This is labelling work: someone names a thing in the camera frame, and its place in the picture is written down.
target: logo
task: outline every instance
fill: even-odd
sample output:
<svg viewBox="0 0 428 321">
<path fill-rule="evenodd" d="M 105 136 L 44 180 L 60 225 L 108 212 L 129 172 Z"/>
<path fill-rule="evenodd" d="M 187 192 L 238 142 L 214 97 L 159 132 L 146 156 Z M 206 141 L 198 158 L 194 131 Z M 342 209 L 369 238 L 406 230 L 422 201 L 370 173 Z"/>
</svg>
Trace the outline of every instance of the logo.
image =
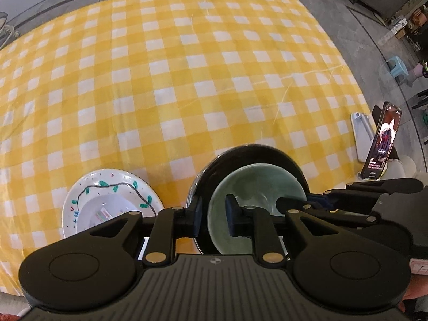
<svg viewBox="0 0 428 321">
<path fill-rule="evenodd" d="M 211 259 L 210 259 L 210 263 L 212 263 L 212 264 L 214 264 L 214 265 L 217 265 L 217 264 L 221 263 L 221 259 L 220 259 L 220 258 L 217 258 L 217 257 L 215 257 L 215 258 L 211 258 Z"/>
</svg>

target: green bowl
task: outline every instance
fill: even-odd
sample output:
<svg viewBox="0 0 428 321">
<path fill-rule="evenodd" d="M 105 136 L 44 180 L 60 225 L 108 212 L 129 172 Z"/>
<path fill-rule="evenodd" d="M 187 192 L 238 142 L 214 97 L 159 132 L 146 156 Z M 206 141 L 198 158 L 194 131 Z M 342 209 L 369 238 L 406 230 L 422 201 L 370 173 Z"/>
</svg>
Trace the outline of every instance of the green bowl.
<svg viewBox="0 0 428 321">
<path fill-rule="evenodd" d="M 283 216 L 275 205 L 280 197 L 306 200 L 299 181 L 287 170 L 272 164 L 250 164 L 227 175 L 215 189 L 208 205 L 208 231 L 222 255 L 251 254 L 249 238 L 229 235 L 225 198 L 233 194 L 239 206 L 264 208 L 272 215 Z"/>
</svg>

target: ceramic bowl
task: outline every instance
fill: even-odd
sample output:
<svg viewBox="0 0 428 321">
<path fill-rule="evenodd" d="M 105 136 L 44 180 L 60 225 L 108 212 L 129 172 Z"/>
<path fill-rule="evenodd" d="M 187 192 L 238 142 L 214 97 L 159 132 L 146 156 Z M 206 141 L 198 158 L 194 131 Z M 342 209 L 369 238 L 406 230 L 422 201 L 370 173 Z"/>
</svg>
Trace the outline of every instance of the ceramic bowl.
<svg viewBox="0 0 428 321">
<path fill-rule="evenodd" d="M 287 170 L 272 164 L 251 164 L 230 173 L 215 189 L 208 205 L 208 231 L 222 255 L 251 254 L 250 238 L 229 235 L 225 198 L 233 194 L 239 206 L 264 208 L 272 215 L 283 216 L 275 202 L 280 197 L 306 200 L 299 181 Z"/>
<path fill-rule="evenodd" d="M 211 161 L 195 178 L 186 200 L 189 206 L 194 195 L 202 197 L 202 221 L 199 236 L 195 239 L 197 249 L 207 255 L 220 252 L 213 244 L 208 231 L 208 205 L 220 182 L 235 170 L 250 164 L 264 163 L 279 166 L 292 174 L 305 193 L 309 186 L 298 165 L 282 151 L 261 144 L 246 144 L 231 148 Z"/>
</svg>

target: yellow checkered tablecloth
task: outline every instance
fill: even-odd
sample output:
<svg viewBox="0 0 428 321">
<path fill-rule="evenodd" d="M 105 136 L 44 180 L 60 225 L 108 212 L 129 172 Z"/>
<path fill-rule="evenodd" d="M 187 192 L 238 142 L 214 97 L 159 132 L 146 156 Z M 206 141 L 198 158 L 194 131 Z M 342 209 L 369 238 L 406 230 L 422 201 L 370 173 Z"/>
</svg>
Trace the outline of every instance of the yellow checkered tablecloth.
<svg viewBox="0 0 428 321">
<path fill-rule="evenodd" d="M 298 0 L 108 0 L 0 52 L 0 290 L 62 237 L 68 189 L 131 171 L 183 204 L 222 151 L 276 146 L 311 191 L 354 179 L 350 114 L 369 113 L 339 51 Z M 182 240 L 178 251 L 192 250 Z"/>
</svg>

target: human hand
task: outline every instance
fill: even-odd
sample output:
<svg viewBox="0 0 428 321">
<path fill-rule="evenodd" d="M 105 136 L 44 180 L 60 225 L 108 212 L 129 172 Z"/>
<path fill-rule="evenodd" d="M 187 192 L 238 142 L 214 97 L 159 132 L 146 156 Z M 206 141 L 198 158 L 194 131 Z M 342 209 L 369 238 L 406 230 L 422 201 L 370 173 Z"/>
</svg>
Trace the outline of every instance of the human hand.
<svg viewBox="0 0 428 321">
<path fill-rule="evenodd" d="M 428 275 L 412 275 L 409 287 L 398 308 L 404 312 L 406 310 L 403 300 L 414 299 L 428 295 Z"/>
</svg>

